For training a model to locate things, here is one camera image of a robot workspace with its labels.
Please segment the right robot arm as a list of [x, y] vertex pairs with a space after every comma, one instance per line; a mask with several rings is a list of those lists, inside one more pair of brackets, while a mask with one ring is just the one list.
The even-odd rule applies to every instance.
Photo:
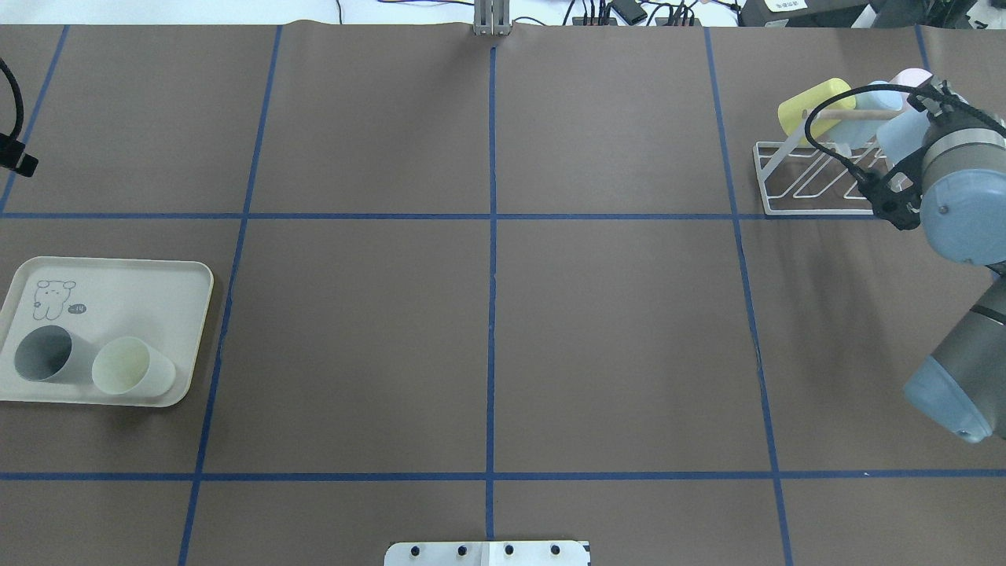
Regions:
[[[908, 95], [927, 126], [892, 173], [859, 183], [873, 214], [923, 229], [935, 253], [997, 278], [923, 360], [903, 394], [923, 415], [967, 443], [1004, 436], [1004, 124], [931, 76]], [[894, 175], [909, 189], [896, 191]]]

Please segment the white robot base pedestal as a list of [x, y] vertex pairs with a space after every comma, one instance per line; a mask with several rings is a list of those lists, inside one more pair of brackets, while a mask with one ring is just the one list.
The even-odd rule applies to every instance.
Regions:
[[575, 540], [395, 543], [384, 565], [590, 565], [589, 543]]

